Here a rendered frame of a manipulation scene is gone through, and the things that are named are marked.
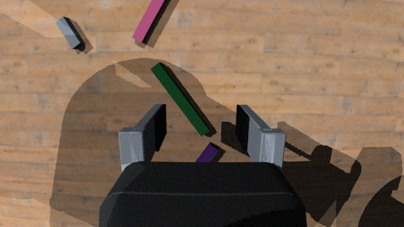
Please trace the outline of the pink rod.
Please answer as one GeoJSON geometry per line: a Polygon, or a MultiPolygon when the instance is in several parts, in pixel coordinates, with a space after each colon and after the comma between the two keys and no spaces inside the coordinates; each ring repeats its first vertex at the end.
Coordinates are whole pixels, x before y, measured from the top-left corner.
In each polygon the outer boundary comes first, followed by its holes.
{"type": "Polygon", "coordinates": [[[144,43],[167,0],[151,0],[132,38],[144,43]]]}

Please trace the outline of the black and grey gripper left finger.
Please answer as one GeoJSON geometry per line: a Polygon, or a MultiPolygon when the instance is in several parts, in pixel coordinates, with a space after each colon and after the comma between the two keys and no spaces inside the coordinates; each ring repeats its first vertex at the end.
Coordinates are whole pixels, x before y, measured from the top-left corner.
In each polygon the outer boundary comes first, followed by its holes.
{"type": "Polygon", "coordinates": [[[134,126],[119,133],[122,172],[138,161],[151,161],[167,133],[166,104],[155,104],[134,126]]]}

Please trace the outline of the purple rod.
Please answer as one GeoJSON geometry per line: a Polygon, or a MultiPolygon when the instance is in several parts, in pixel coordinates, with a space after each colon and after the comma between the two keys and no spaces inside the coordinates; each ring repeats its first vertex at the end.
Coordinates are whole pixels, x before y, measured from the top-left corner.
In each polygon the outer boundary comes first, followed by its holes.
{"type": "Polygon", "coordinates": [[[218,153],[218,146],[213,143],[209,143],[196,162],[210,162],[214,156],[218,153]]]}

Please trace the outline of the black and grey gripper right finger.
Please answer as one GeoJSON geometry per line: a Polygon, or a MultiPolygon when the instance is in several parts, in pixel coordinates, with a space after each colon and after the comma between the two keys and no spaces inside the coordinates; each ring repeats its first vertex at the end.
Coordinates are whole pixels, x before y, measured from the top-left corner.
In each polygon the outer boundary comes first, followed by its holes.
{"type": "Polygon", "coordinates": [[[237,105],[235,134],[252,162],[267,162],[282,172],[286,133],[271,129],[248,105],[237,105]]]}

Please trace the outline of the grey rectangular block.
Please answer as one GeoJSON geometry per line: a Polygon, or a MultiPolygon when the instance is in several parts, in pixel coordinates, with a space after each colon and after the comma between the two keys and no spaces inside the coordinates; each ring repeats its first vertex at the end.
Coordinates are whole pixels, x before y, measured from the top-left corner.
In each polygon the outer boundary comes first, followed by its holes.
{"type": "Polygon", "coordinates": [[[62,17],[56,22],[56,25],[68,41],[72,49],[79,49],[84,45],[84,41],[69,18],[62,17]]]}

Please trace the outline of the dark green rod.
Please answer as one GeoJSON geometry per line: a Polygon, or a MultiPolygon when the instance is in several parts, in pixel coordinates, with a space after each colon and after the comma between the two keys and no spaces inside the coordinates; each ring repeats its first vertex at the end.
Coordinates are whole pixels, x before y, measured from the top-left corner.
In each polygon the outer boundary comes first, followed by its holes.
{"type": "Polygon", "coordinates": [[[188,118],[190,123],[194,126],[194,128],[198,131],[200,136],[203,136],[210,128],[206,124],[206,122],[202,119],[200,114],[193,107],[191,102],[187,99],[182,90],[178,87],[176,82],[173,80],[171,75],[167,72],[161,62],[156,64],[151,68],[151,71],[157,77],[159,82],[163,85],[163,87],[167,90],[172,99],[176,102],[178,107],[182,110],[184,115],[188,118]]]}

